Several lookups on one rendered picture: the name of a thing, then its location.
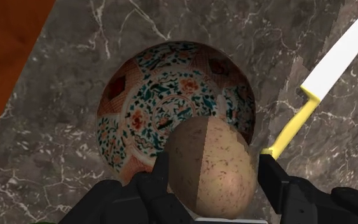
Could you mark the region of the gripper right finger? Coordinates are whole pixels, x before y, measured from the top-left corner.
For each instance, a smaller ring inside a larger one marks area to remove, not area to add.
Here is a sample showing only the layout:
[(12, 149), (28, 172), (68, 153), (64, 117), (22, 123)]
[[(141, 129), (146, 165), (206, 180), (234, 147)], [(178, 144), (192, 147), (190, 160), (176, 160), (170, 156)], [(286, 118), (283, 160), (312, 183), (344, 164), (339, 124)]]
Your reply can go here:
[(309, 180), (290, 176), (268, 154), (259, 156), (258, 183), (280, 224), (358, 224), (358, 190), (336, 187), (325, 193)]

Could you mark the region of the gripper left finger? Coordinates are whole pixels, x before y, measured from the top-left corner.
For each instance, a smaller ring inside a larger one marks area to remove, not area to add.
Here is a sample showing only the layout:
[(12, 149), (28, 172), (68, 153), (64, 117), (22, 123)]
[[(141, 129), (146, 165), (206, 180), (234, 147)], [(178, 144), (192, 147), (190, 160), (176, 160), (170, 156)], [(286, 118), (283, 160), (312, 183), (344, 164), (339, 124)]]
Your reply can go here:
[(167, 192), (169, 156), (161, 153), (151, 172), (129, 184), (99, 181), (58, 224), (195, 224), (178, 198)]

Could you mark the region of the brown potato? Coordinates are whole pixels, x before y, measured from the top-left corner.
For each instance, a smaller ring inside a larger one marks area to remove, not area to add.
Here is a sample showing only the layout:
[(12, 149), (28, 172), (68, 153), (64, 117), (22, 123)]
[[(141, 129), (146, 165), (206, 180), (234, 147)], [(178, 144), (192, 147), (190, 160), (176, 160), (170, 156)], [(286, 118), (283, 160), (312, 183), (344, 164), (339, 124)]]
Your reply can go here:
[(238, 218), (256, 190), (256, 154), (234, 126), (216, 117), (181, 122), (169, 135), (169, 187), (199, 216)]

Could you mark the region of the floral patterned ceramic bowl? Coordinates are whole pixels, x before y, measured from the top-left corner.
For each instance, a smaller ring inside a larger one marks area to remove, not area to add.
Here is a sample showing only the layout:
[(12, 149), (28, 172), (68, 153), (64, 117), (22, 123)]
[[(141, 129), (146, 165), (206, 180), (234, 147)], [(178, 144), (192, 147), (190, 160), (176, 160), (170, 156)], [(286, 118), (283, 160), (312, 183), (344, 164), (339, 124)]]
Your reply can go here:
[(216, 116), (250, 143), (256, 109), (245, 74), (205, 44), (151, 46), (124, 62), (102, 93), (95, 124), (100, 155), (125, 185), (150, 171), (170, 132), (194, 116)]

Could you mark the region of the yellow handled white knife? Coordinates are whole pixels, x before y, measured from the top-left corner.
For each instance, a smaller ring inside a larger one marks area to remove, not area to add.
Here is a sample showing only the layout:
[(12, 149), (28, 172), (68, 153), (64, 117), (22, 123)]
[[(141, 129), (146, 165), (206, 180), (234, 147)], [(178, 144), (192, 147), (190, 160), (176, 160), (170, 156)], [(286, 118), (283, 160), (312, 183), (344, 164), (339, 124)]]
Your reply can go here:
[(261, 151), (278, 159), (316, 107), (358, 54), (358, 19), (346, 30), (300, 85), (307, 102), (287, 122), (275, 142)]

